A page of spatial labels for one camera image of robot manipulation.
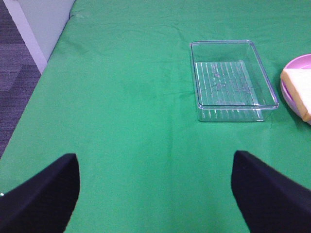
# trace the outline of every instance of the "white wall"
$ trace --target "white wall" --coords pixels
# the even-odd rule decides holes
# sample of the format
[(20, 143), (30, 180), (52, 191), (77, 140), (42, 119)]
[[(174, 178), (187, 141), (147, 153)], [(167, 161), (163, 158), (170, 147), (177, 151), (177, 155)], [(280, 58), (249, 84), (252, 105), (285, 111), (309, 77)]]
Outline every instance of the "white wall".
[(74, 0), (4, 0), (42, 73), (63, 31)]

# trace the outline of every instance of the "transparent plastic box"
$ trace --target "transparent plastic box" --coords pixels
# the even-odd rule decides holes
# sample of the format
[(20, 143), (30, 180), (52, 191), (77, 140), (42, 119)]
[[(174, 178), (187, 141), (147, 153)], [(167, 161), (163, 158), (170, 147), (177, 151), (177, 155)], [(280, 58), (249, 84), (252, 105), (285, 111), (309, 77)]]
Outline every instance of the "transparent plastic box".
[(190, 44), (200, 121), (264, 121), (278, 100), (250, 40)]

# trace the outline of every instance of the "table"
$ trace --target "table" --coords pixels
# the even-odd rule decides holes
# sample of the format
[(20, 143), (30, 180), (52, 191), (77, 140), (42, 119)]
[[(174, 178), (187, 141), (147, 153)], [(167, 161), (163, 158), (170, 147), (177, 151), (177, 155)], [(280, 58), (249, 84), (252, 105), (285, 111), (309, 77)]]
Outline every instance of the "table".
[[(286, 105), (279, 75), (310, 53), (299, 1), (76, 0), (0, 160), (1, 192), (75, 152), (75, 232), (248, 232), (230, 190), (248, 150), (311, 188), (311, 130)], [(196, 117), (189, 43), (254, 41), (278, 95), (263, 123)]]

